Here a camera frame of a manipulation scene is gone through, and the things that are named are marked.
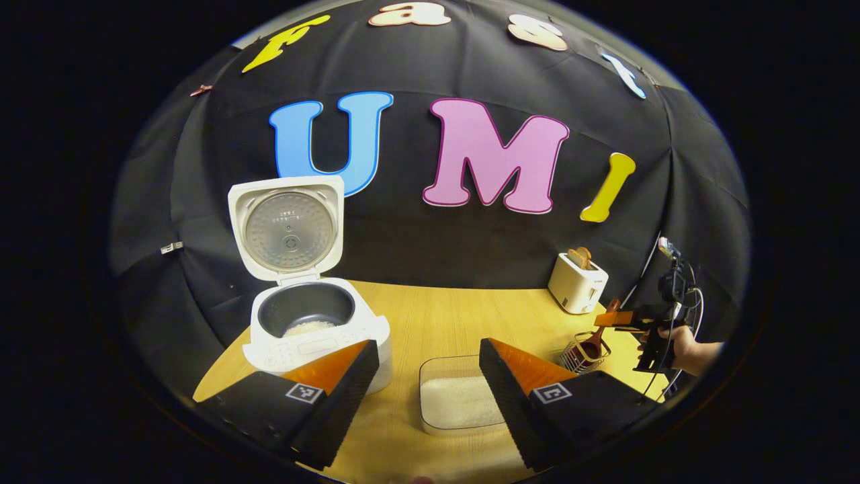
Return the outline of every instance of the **pink letter m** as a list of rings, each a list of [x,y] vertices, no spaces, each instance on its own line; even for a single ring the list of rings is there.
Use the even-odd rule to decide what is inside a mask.
[[[470,199],[463,188],[468,164],[481,203],[490,205],[507,182],[517,174],[517,183],[505,195],[505,207],[527,214],[545,214],[552,209],[550,188],[556,158],[570,130],[560,121],[532,116],[507,146],[483,104],[468,99],[439,99],[430,112],[442,120],[439,167],[433,186],[424,189],[431,205],[456,207]]]

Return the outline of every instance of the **table surface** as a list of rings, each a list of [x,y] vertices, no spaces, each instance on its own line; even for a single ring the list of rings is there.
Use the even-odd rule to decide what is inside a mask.
[[[495,338],[558,364],[578,332],[593,331],[589,314],[562,310],[548,289],[445,289],[350,281],[376,314],[391,326],[394,374],[381,391],[367,395],[332,465],[330,478],[365,483],[408,483],[418,475],[443,482],[512,482],[534,473],[525,467],[505,425],[484,434],[431,436],[421,427],[418,369],[435,357],[476,355],[481,338]],[[643,391],[652,374],[633,370],[636,339],[606,330],[611,354],[599,369]],[[242,352],[246,329],[212,365],[193,399],[203,401],[255,371]],[[661,401],[667,385],[657,375],[648,396]]]

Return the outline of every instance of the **wire basket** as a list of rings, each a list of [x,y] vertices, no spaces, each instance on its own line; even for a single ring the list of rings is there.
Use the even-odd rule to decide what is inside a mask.
[[[597,369],[603,360],[610,356],[612,350],[610,350],[609,345],[603,339],[600,340],[600,343],[603,345],[603,350],[605,351],[601,351],[597,357],[588,356],[582,347],[582,343],[593,335],[594,332],[591,331],[580,332],[574,335],[574,340],[564,347],[564,351],[559,356],[564,368],[573,371],[577,375],[583,375]]]

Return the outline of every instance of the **rice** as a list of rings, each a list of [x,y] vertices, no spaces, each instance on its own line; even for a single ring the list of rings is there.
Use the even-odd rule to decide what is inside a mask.
[[[333,328],[335,325],[327,321],[308,321],[300,325],[295,325],[286,330],[284,336],[296,336],[297,334],[305,334],[307,332],[320,331],[321,329]]]
[[[483,376],[434,378],[421,385],[421,415],[440,429],[500,424],[504,421]]]

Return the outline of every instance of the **yellow letter i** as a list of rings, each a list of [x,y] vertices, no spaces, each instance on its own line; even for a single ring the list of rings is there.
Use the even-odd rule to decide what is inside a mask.
[[[613,153],[609,157],[609,175],[606,175],[606,180],[594,197],[594,202],[582,209],[580,218],[586,222],[598,223],[609,218],[609,207],[621,191],[624,180],[634,171],[636,171],[636,163],[633,158],[621,153]]]

